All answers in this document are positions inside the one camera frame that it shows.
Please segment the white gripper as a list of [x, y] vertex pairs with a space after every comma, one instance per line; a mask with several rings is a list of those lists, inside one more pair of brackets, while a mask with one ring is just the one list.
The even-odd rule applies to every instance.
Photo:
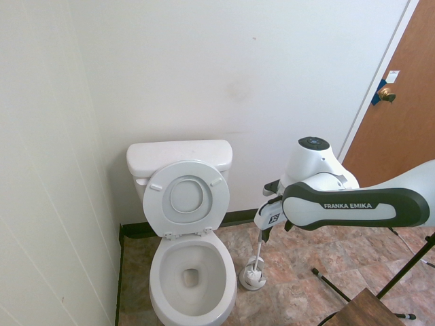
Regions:
[[[282, 209], [282, 201], [274, 201], [265, 202], [257, 211], [256, 216], [254, 217], [254, 223], [259, 229], [262, 230], [261, 240], [265, 243], [268, 242], [270, 238], [270, 232], [274, 225], [281, 223], [284, 221], [284, 213]], [[289, 232], [293, 227], [293, 224], [290, 221], [286, 221], [284, 225], [284, 229], [286, 232]]]

